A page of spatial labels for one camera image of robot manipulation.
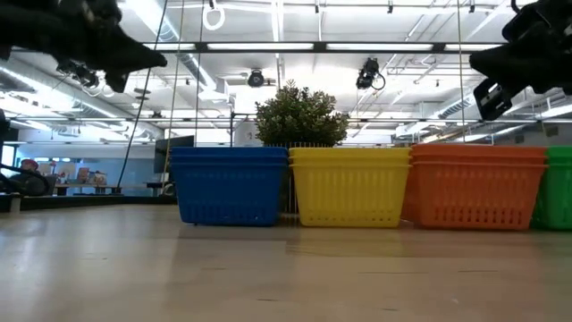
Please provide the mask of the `orange plastic basket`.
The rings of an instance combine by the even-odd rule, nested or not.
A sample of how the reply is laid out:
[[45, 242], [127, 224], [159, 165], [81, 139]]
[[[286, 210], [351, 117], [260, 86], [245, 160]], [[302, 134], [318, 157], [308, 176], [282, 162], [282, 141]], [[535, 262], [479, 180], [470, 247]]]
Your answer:
[[411, 155], [544, 157], [547, 148], [491, 146], [476, 144], [420, 144], [412, 147]]
[[543, 165], [545, 160], [546, 157], [414, 155], [412, 156], [410, 163], [444, 162], [470, 164]]
[[425, 228], [526, 230], [546, 168], [415, 162], [401, 217]]

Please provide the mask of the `black overhead crossbar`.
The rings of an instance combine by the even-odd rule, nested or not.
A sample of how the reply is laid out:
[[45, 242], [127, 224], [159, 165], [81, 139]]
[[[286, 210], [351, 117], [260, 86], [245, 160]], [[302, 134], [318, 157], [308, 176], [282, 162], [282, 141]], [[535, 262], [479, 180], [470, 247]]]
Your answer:
[[502, 43], [423, 43], [423, 42], [162, 42], [144, 46], [163, 53], [368, 53], [368, 54], [454, 54], [502, 46]]

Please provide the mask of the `dark background monitor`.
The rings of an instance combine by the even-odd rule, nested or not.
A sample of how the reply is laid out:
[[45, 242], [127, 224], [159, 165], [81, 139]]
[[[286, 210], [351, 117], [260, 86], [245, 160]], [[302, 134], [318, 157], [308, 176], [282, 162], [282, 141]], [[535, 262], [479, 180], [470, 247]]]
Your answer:
[[188, 157], [195, 152], [195, 137], [183, 136], [158, 140], [155, 143], [154, 165], [155, 174], [170, 171], [170, 162], [176, 157]]

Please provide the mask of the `yellow plastic basket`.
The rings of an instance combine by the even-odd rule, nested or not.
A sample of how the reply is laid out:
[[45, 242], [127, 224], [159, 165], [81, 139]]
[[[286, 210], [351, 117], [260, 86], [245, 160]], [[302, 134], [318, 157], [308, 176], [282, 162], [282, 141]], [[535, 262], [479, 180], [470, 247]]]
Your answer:
[[395, 228], [409, 165], [293, 165], [304, 226]]
[[409, 157], [290, 157], [292, 165], [407, 165]]
[[291, 148], [291, 157], [409, 157], [410, 148]]

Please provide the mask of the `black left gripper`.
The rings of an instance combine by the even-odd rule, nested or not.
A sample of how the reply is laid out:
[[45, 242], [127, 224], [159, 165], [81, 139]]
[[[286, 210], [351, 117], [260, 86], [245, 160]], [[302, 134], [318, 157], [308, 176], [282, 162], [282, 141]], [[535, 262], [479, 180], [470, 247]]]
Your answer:
[[49, 54], [80, 83], [96, 86], [102, 71], [122, 93], [130, 72], [165, 67], [167, 60], [130, 43], [121, 20], [116, 0], [0, 0], [0, 59], [8, 60], [14, 47]]

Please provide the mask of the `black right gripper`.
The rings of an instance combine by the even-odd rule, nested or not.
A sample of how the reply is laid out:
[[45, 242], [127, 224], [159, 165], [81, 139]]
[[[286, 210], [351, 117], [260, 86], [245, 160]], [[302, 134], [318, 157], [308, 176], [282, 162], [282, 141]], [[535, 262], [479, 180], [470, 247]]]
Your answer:
[[485, 76], [474, 89], [484, 121], [498, 119], [512, 98], [530, 87], [536, 94], [562, 89], [572, 95], [572, 0], [535, 0], [520, 6], [501, 31], [502, 46], [470, 55], [470, 66]]

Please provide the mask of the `green artificial plant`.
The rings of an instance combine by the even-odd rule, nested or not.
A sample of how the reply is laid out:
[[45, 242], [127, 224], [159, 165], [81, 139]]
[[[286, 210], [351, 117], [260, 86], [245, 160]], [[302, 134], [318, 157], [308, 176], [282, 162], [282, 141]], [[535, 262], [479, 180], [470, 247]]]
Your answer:
[[349, 115], [336, 97], [287, 80], [274, 97], [256, 103], [257, 138], [267, 146], [333, 147], [347, 138]]

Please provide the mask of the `blue plastic basket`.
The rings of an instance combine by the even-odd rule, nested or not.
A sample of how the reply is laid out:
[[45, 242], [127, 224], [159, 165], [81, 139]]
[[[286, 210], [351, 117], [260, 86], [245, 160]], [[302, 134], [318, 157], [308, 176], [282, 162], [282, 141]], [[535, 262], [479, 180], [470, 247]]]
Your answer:
[[273, 226], [286, 170], [285, 163], [172, 164], [181, 221]]
[[191, 155], [173, 156], [171, 163], [195, 164], [287, 164], [288, 158], [281, 156], [238, 156], [238, 155]]
[[281, 156], [287, 157], [289, 152], [286, 148], [273, 147], [223, 147], [209, 148], [196, 147], [192, 155], [238, 155], [238, 156]]

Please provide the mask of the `person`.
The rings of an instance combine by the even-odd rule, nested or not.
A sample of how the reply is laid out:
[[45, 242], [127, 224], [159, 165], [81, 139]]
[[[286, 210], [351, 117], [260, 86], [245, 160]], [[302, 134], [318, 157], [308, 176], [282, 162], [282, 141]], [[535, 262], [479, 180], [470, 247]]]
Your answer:
[[[38, 174], [38, 163], [33, 159], [23, 159], [21, 161], [20, 169]], [[28, 179], [34, 179], [34, 176], [31, 174], [20, 174], [18, 178], [18, 180], [21, 182], [25, 182]]]

